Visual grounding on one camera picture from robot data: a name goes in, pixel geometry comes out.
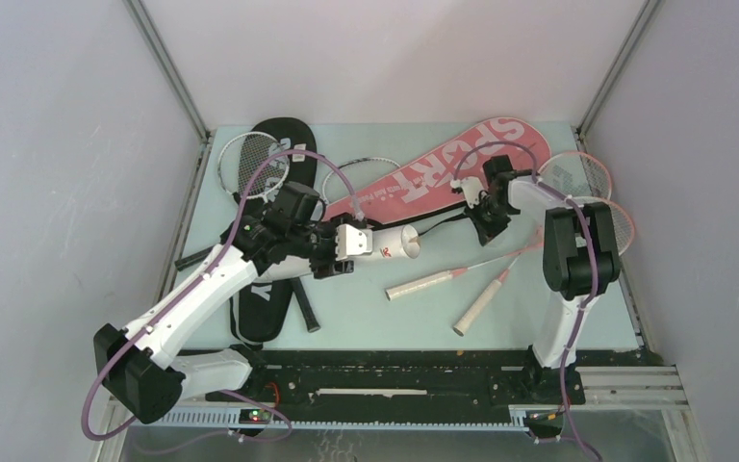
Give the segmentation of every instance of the black racket cover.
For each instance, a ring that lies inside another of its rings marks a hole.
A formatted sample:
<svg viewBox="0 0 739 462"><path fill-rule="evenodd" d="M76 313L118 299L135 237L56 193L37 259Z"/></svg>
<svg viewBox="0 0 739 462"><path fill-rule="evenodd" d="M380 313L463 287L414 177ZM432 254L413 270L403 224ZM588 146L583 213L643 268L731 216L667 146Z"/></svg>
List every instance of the black racket cover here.
<svg viewBox="0 0 739 462"><path fill-rule="evenodd" d="M286 147L317 152L313 131L297 118L271 118L256 124L253 131L267 133ZM313 187L316 181L317 164L318 162L311 158L305 158L301 162L291 162L285 182L296 181ZM248 207L250 203L245 204L246 214L254 213L254 210L261 205L261 200L253 202L252 207ZM239 306L239 325L237 325L237 317L233 312L235 304L231 303L231 332L235 337L251 344L269 342L282 331L282 325L285 323L293 297L293 285L290 280L254 283L242 289L235 296L239 297L239 303L236 304Z"/></svg>

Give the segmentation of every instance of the pink racket cover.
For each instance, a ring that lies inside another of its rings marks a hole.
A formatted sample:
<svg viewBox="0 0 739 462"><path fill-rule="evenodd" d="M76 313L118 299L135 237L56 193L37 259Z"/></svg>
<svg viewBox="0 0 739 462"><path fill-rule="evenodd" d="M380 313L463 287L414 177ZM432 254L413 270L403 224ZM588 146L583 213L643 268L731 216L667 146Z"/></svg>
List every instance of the pink racket cover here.
<svg viewBox="0 0 739 462"><path fill-rule="evenodd" d="M386 224L461 202L463 195L452 192L449 182L463 154L486 142L503 140L531 149L537 156L537 167L550 159L550 146L536 128L512 117L490 118L358 191L361 208L367 218ZM496 154L507 154L516 169L532 167L531 158L519 148L491 146L472 154L461 166L460 177L476 176L485 185L483 163ZM352 212L349 197L330 204L325 218L344 212Z"/></svg>

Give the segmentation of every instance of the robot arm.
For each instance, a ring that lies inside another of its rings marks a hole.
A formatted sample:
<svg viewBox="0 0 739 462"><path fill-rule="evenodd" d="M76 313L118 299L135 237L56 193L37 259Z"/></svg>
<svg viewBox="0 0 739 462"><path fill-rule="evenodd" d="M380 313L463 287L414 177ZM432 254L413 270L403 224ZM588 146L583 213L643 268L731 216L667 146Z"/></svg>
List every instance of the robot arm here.
<svg viewBox="0 0 739 462"><path fill-rule="evenodd" d="M349 215L311 221L319 195L287 183L257 217L244 217L242 227L218 265L208 266L224 250L213 247L199 267L177 288L139 318L117 330L109 324L94 336L95 360L101 371L128 342L142 334L109 371L106 387L144 424L159 420L180 399L217 390L238 390L251 372L247 360L231 349L178 356L189 336L225 300L288 256L305 259L314 277L352 272L355 258L372 253L372 232ZM193 290L159 321L155 317L197 278Z"/></svg>
<svg viewBox="0 0 739 462"><path fill-rule="evenodd" d="M568 367L576 360L578 333L565 365L561 364L563 352L574 332L577 311L589 296L593 281L575 210L534 183L529 170L512 169L506 156L493 157L483 168L487 190L477 178L464 178L452 186L462 190L467 199L467 214L481 244L505 230L511 215L526 214L544 226L543 275L551 295L543 326L531 348L533 363L539 368ZM582 204L582 213L588 220L596 252L599 282L597 296L584 308L584 322L607 285L618 279L620 262L610 208L602 203Z"/></svg>

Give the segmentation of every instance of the white wall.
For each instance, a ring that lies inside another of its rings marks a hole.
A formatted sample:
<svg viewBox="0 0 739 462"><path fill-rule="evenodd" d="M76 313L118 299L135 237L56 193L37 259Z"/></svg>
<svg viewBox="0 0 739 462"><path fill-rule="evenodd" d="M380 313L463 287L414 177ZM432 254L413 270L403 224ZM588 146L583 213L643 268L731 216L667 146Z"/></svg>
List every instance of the white wall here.
<svg viewBox="0 0 739 462"><path fill-rule="evenodd" d="M197 148L120 0L0 1L0 461L89 456L92 335L153 301Z"/></svg>
<svg viewBox="0 0 739 462"><path fill-rule="evenodd" d="M643 0L149 0L206 123L578 123Z"/></svg>
<svg viewBox="0 0 739 462"><path fill-rule="evenodd" d="M588 142L635 217L654 340L713 460L739 460L739 4L666 2Z"/></svg>

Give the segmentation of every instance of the red wire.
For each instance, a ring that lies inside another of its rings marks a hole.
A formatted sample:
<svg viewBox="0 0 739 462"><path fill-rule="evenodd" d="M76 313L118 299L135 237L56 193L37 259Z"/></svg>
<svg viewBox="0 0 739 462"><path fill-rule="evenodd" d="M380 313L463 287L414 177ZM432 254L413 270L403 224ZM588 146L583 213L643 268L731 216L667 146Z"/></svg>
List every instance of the red wire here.
<svg viewBox="0 0 739 462"><path fill-rule="evenodd" d="M265 385L265 388L267 388L267 387L272 387L273 388L273 393L276 395L276 400L273 402L273 407L274 408L275 407L278 407L279 406L279 400L280 400L280 397L279 397L279 386L276 385L276 382L268 382L268 385Z"/></svg>

